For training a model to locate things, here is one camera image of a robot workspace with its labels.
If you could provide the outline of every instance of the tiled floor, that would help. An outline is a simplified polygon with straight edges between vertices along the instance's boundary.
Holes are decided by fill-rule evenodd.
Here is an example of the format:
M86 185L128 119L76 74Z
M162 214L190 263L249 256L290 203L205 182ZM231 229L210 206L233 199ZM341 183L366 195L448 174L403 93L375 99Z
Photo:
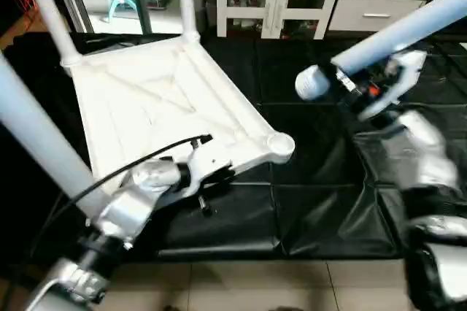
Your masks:
M128 265L98 311L409 311L401 261Z

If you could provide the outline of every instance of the drawer handle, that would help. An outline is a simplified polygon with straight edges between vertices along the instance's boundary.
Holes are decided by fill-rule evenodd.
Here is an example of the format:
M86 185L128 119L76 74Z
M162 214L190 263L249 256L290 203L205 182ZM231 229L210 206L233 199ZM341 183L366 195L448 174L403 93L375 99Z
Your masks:
M378 14L378 13L365 13L363 14L364 18L381 18L381 19L387 19L391 18L389 14Z

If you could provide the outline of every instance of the white tray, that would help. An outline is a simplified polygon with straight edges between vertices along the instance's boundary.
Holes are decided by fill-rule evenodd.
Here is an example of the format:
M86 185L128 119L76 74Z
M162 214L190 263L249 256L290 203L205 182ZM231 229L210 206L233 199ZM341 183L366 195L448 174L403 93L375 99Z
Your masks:
M199 134L227 147L237 174L265 161L284 163L295 148L197 42L177 37L87 55L69 70L96 178ZM188 144L164 155L183 161L191 151ZM107 193L120 181L109 181Z

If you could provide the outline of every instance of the screw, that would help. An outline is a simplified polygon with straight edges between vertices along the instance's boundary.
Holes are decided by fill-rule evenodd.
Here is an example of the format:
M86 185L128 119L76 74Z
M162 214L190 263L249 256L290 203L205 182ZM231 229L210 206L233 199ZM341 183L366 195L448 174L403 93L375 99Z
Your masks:
M203 196L198 196L198 202L202 213L209 214L211 212L211 207L206 203Z

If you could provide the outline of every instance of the cabinet handle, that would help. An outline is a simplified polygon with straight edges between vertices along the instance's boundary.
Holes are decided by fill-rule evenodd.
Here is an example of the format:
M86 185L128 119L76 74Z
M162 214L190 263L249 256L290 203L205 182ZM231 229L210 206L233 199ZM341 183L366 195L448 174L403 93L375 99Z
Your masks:
M276 29L280 29L282 24L282 20L281 20L281 17L282 17L282 5L280 4L279 6L277 6L277 12L276 12Z
M271 4L268 3L266 5L266 15L264 16L264 20L265 20L265 27L269 30L269 10L271 9Z
M378 13L365 13L363 14L364 18L381 18L381 19L387 19L391 18L389 14L378 14Z

